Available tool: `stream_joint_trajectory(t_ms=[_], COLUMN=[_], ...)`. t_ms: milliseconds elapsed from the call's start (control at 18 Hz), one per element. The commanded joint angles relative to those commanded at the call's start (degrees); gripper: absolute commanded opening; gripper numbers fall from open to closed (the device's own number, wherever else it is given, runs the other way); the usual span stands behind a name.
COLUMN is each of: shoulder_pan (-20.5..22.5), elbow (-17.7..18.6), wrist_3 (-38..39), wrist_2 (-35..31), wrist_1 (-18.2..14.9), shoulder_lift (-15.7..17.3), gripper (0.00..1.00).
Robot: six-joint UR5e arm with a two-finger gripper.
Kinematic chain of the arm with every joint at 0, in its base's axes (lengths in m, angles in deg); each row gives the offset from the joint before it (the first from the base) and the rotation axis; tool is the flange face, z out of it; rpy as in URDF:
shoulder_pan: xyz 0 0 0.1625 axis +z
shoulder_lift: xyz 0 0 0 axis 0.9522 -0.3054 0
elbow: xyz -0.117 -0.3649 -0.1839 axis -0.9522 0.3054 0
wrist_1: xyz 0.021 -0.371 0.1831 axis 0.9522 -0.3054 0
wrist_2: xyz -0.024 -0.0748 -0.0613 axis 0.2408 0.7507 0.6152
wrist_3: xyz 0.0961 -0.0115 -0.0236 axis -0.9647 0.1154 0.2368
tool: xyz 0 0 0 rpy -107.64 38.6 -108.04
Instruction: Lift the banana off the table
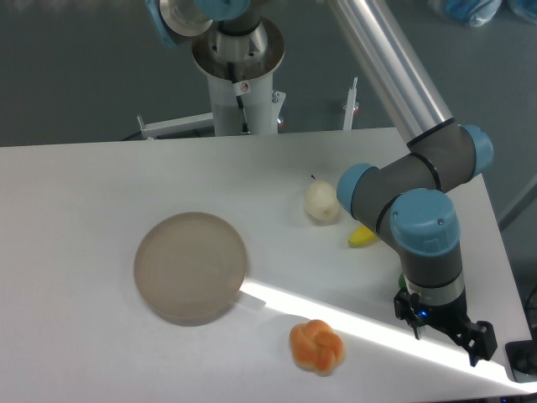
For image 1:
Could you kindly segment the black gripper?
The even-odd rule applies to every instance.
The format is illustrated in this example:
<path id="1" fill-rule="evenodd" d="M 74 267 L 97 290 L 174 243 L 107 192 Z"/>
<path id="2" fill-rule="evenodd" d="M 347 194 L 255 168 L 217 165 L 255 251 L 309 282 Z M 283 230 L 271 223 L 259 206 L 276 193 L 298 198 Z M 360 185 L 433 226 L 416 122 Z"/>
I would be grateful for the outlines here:
<path id="1" fill-rule="evenodd" d="M 443 305 L 425 304 L 419 294 L 399 290 L 394 297 L 394 314 L 407 323 L 416 339 L 421 339 L 422 328 L 426 326 L 451 336 L 467 352 L 472 367 L 481 360 L 489 361 L 497 351 L 493 324 L 467 321 L 465 290 L 454 301 Z"/>

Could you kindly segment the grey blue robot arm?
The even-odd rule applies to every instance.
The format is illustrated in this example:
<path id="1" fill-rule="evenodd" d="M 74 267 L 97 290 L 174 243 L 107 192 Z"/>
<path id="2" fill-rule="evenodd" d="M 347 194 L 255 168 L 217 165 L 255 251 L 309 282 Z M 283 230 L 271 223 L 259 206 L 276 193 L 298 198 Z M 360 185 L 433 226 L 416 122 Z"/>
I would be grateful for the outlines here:
<path id="1" fill-rule="evenodd" d="M 284 57 L 279 29 L 258 1 L 149 1 L 167 45 L 192 43 L 210 88 L 220 136 L 275 134 L 281 95 L 272 75 Z M 357 164 L 336 187 L 343 208 L 399 256 L 404 287 L 395 316 L 414 332 L 432 327 L 463 348 L 471 364 L 489 360 L 497 341 L 489 322 L 467 315 L 460 226 L 448 192 L 487 169 L 489 137 L 461 126 L 431 83 L 383 1 L 332 1 L 361 63 L 409 153 L 383 168 Z"/>

